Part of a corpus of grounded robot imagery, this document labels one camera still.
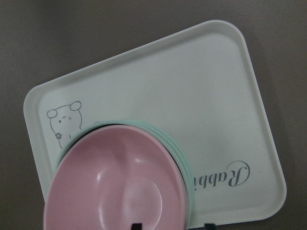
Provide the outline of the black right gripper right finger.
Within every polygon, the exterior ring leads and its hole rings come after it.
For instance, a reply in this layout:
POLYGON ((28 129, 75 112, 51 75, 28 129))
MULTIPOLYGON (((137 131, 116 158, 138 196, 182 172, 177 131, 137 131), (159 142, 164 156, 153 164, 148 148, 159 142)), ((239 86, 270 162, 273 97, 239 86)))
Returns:
POLYGON ((214 223, 205 223, 204 230, 216 230, 216 225, 214 223))

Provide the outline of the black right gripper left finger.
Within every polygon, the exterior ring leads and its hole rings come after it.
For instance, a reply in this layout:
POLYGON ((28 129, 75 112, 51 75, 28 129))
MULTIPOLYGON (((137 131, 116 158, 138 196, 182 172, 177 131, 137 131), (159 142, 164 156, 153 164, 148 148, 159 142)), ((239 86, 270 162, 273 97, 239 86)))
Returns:
POLYGON ((131 225, 131 230, 142 230, 142 223, 133 223, 131 225))

